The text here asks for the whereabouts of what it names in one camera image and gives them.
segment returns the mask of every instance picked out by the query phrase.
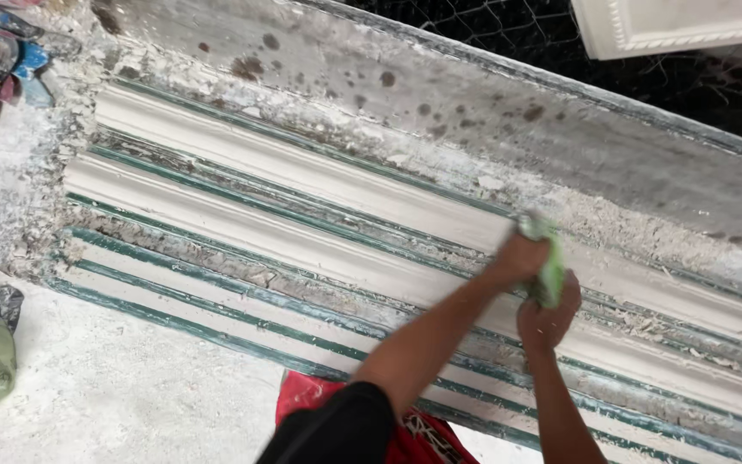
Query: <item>hand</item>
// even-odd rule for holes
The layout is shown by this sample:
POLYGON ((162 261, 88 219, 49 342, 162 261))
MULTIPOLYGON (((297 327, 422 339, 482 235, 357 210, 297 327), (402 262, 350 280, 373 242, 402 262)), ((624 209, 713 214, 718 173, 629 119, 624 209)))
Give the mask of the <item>hand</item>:
POLYGON ((517 314, 517 329, 523 341, 526 356, 539 357, 554 353, 554 347, 563 339, 582 302, 580 282, 566 271, 560 305, 556 309, 541 308, 537 301, 526 300, 517 314))
POLYGON ((483 274, 504 290, 530 281, 546 263, 548 247, 547 239, 535 242, 520 234, 512 234, 483 274))

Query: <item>plaster dust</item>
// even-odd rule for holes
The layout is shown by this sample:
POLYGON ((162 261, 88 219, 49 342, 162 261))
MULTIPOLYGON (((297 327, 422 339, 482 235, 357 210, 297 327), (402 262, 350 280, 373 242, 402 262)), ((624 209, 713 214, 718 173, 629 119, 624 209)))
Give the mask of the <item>plaster dust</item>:
POLYGON ((31 278, 50 231, 64 222, 65 163, 95 130, 93 96, 105 78, 106 52, 115 41, 95 29, 87 2, 58 0, 64 16, 32 7, 20 12, 37 26, 77 37, 84 51, 55 58, 41 77, 55 107, 37 109, 16 98, 0 116, 0 269, 31 278))
MULTIPOLYGON (((25 281, 0 461, 253 462, 283 367, 25 281)), ((483 463, 539 452, 453 426, 483 463)))

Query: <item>white decorative panel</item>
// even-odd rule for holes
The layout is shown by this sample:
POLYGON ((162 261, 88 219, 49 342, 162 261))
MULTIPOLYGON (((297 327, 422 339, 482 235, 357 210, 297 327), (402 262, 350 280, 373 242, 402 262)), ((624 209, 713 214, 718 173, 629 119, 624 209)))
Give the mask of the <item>white decorative panel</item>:
POLYGON ((572 0, 589 56, 742 43, 742 0, 572 0))

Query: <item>ornate white frame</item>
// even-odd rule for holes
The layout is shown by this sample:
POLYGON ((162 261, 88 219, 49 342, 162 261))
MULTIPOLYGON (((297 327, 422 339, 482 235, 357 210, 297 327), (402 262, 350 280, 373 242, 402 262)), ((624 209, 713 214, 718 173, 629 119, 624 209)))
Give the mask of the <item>ornate white frame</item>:
POLYGON ((722 30, 717 32, 707 28, 706 31, 665 31, 664 37, 654 37, 654 32, 635 34, 627 26, 626 6, 631 1, 572 0, 583 43, 591 58, 626 58, 742 43, 742 26, 729 23, 723 23, 722 30))

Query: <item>black shirt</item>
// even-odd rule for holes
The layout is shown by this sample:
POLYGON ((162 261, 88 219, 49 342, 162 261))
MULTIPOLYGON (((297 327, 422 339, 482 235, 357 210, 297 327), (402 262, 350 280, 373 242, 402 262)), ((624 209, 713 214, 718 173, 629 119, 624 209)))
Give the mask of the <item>black shirt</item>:
POLYGON ((256 464, 385 462, 396 420, 373 383, 352 383, 318 409, 285 417, 256 464))

